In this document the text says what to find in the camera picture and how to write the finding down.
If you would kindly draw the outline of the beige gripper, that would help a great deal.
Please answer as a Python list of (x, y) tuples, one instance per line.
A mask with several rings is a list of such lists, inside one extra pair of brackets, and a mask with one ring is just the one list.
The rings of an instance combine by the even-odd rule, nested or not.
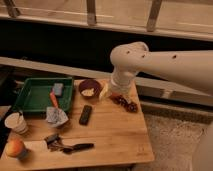
[(103, 100), (110, 95), (109, 89), (114, 93), (128, 94), (134, 77), (134, 72), (115, 68), (111, 74), (109, 84), (106, 83), (101, 90), (99, 100)]

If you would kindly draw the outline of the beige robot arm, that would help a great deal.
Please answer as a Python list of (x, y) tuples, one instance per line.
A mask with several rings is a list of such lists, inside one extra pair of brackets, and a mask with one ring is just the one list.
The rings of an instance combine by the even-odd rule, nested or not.
[[(133, 42), (116, 46), (110, 60), (114, 70), (100, 99), (113, 93), (128, 97), (139, 72), (213, 96), (213, 50), (150, 52), (144, 42)], [(189, 171), (213, 171), (213, 121), (192, 155)]]

